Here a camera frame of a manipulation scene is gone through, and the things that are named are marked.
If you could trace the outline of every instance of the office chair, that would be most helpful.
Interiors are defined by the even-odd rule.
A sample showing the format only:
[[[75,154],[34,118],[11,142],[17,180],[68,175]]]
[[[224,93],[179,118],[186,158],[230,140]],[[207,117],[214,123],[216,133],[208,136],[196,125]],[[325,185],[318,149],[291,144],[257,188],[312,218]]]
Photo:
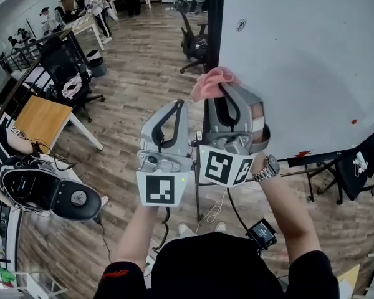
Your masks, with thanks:
[[[86,66],[84,64],[79,65],[81,61],[78,58],[77,50],[72,42],[63,42],[59,37],[51,38],[41,47],[40,63],[54,83],[54,87],[50,88],[50,91],[46,93],[46,98],[72,107],[74,113],[82,108],[87,114],[87,121],[91,122],[92,119],[87,112],[85,104],[96,99],[104,102],[105,97],[102,94],[92,97],[87,96],[92,93],[89,87],[91,78],[86,72]],[[62,89],[64,85],[78,73],[82,78],[82,88],[72,99],[63,97]]]
[[[353,161],[356,153],[360,151],[364,160],[368,163],[367,170],[358,174]],[[317,166],[325,166],[325,163],[317,163]],[[337,205],[343,203],[343,192],[351,201],[363,191],[370,191],[374,196],[374,185],[366,186],[367,179],[374,175],[374,134],[360,144],[357,149],[353,149],[344,154],[344,157],[335,164],[335,169],[328,168],[334,175],[334,179],[324,189],[317,190],[318,195],[327,192],[333,185],[338,184],[339,199]]]
[[[205,66],[206,64],[206,51],[208,49],[208,35],[204,34],[205,27],[207,23],[199,23],[198,26],[201,27],[199,30],[199,34],[197,36],[194,35],[193,30],[191,29],[191,26],[188,22],[188,19],[186,17],[186,14],[183,12],[182,8],[176,7],[184,22],[186,29],[181,28],[181,31],[183,32],[183,41],[181,43],[181,47],[183,48],[183,53],[187,56],[187,59],[190,58],[196,59],[196,61],[185,65],[180,69],[180,73],[184,73],[186,69],[190,67],[195,67],[199,64],[203,64]]]

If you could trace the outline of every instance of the shoe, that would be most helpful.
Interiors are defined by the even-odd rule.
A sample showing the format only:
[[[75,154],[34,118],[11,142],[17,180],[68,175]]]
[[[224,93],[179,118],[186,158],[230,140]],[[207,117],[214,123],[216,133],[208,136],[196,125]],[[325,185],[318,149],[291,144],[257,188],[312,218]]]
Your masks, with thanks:
[[[226,224],[223,222],[218,223],[214,231],[215,232],[226,232]]]
[[[101,197],[101,207],[103,207],[108,202],[108,200],[108,196]]]
[[[179,236],[183,235],[183,233],[188,230],[188,226],[182,222],[180,225],[179,225]]]
[[[107,38],[105,38],[105,39],[103,40],[102,44],[107,44],[107,43],[109,43],[109,42],[111,42],[111,41],[112,41],[112,38],[111,38],[111,37],[107,37]]]

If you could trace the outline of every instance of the wristwatch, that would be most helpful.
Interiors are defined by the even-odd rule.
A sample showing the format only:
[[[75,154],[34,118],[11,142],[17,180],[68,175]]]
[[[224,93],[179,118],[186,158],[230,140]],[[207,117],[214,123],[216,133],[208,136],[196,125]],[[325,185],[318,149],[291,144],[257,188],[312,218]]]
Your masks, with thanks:
[[[280,164],[273,155],[269,155],[264,160],[264,168],[253,175],[252,178],[255,182],[260,182],[278,174],[280,174]]]

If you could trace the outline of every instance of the laminate floor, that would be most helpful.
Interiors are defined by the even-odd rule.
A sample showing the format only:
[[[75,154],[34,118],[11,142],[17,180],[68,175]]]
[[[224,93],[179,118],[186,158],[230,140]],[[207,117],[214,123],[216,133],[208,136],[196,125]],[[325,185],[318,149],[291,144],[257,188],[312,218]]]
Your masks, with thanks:
[[[202,127],[203,104],[192,103],[189,93],[194,81],[202,73],[201,68],[179,69],[187,64],[180,47],[183,21],[174,11],[168,12],[160,4],[152,10],[142,7],[142,14],[134,19],[119,14],[118,23],[111,22],[113,41],[102,52],[108,67],[106,76],[92,83],[95,93],[102,93],[107,100],[88,104],[93,122],[87,123],[83,113],[82,123],[104,145],[98,152],[73,127],[60,136],[55,150],[77,161],[75,172],[82,181],[110,198],[102,210],[112,260],[117,240],[139,203],[135,171],[138,167],[136,153],[140,145],[140,131],[144,122],[162,105],[183,98],[189,103],[189,135]],[[195,24],[204,16],[190,18]],[[86,51],[98,49],[92,32],[77,36]],[[295,171],[283,166],[283,172]],[[194,176],[177,209],[171,210],[169,237],[176,236],[178,224],[187,223],[195,229],[196,203]],[[344,201],[337,206],[337,190],[333,188],[316,201],[307,203],[309,186],[306,177],[292,176],[285,179],[293,192],[306,205],[314,220],[323,251],[330,257],[336,275],[360,263],[360,275],[355,292],[362,293],[374,267],[374,259],[367,258],[374,251],[374,197],[362,193],[356,201]],[[325,187],[331,176],[322,173],[313,179],[316,187]],[[265,217],[279,232],[264,193],[257,184],[244,184],[232,189],[234,202],[248,226]],[[219,204],[224,190],[219,186],[200,188],[201,210],[206,214]],[[161,220],[163,209],[156,220],[153,238],[160,241],[164,234]],[[244,230],[233,213],[227,197],[221,213],[208,224],[203,222],[199,234],[214,230],[218,222],[225,222],[228,231],[243,236]],[[72,222],[57,216],[39,217],[24,214],[19,234],[18,269],[23,271],[46,268],[70,291],[66,298],[92,298],[104,268],[108,265],[108,252],[102,239],[102,228],[93,221]],[[277,275],[287,274],[289,264],[282,234],[278,242],[263,252],[269,268]]]

